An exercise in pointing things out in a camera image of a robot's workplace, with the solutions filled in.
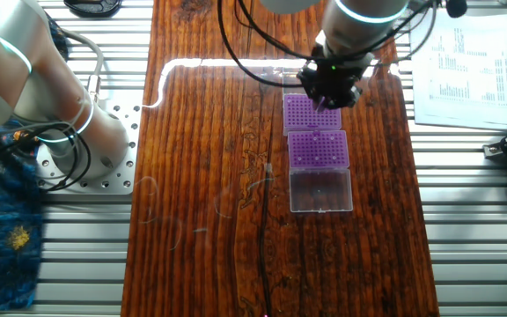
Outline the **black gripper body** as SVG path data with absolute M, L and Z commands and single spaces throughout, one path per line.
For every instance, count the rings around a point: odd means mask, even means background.
M 362 75 L 361 66 L 319 62 L 306 63 L 297 78 L 312 100 L 358 100 L 362 89 L 356 83 Z

